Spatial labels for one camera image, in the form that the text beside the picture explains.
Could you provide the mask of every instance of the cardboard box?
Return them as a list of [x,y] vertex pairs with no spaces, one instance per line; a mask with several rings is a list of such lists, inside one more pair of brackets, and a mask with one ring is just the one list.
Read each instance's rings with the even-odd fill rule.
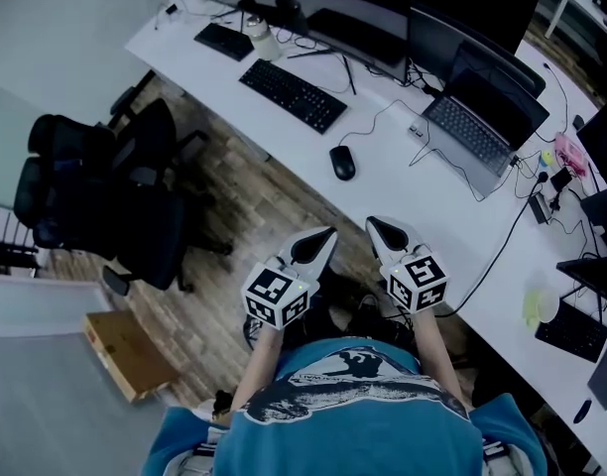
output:
[[130,402],[178,377],[131,311],[89,313],[84,331],[103,366]]

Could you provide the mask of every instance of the office chair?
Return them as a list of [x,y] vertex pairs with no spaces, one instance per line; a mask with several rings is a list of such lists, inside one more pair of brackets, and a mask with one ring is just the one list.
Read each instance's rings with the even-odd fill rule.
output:
[[229,255],[230,244],[218,243],[196,231],[199,203],[185,193],[164,186],[132,185],[121,194],[116,259],[128,274],[103,267],[103,280],[116,294],[129,293],[130,283],[142,280],[166,290],[178,280],[182,292],[192,293],[184,281],[182,259],[187,247]]
[[166,289],[174,277],[189,291],[181,273],[187,245],[232,251],[188,230],[197,227],[193,214],[207,204],[204,199],[190,202],[163,183],[174,155],[205,135],[196,131],[176,142],[176,126],[162,99],[132,115],[116,138],[102,126],[40,117],[29,137],[29,151],[39,156],[23,167],[14,211],[33,229],[39,247],[83,250],[107,260],[118,256],[129,278],[109,269],[103,273],[117,292],[126,294],[136,279]]

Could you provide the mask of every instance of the railing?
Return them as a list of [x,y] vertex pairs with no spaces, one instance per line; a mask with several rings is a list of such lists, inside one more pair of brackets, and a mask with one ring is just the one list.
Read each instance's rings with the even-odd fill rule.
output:
[[0,274],[10,275],[11,268],[40,268],[39,248],[32,230],[22,224],[12,210],[0,207]]

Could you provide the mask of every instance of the keyboard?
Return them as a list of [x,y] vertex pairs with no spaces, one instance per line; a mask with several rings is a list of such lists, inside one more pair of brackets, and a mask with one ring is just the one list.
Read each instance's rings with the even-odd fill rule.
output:
[[237,61],[243,60],[253,51],[253,44],[248,36],[215,23],[207,25],[193,40]]
[[504,172],[512,150],[462,106],[440,97],[427,109],[425,116],[464,145],[490,171],[498,176]]
[[535,338],[596,363],[607,338],[607,327],[562,301],[557,316],[551,322],[541,322]]
[[323,134],[347,108],[323,90],[263,59],[253,63],[240,81],[319,134]]

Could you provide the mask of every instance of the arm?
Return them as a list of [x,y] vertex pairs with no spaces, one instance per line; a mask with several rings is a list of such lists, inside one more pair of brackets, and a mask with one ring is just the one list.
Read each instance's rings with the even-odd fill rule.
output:
[[424,372],[436,379],[443,388],[464,403],[460,383],[446,352],[433,311],[428,309],[414,314],[412,323]]
[[232,412],[244,406],[255,392],[273,382],[283,341],[284,331],[278,331],[266,324],[262,326],[251,359],[233,397]]

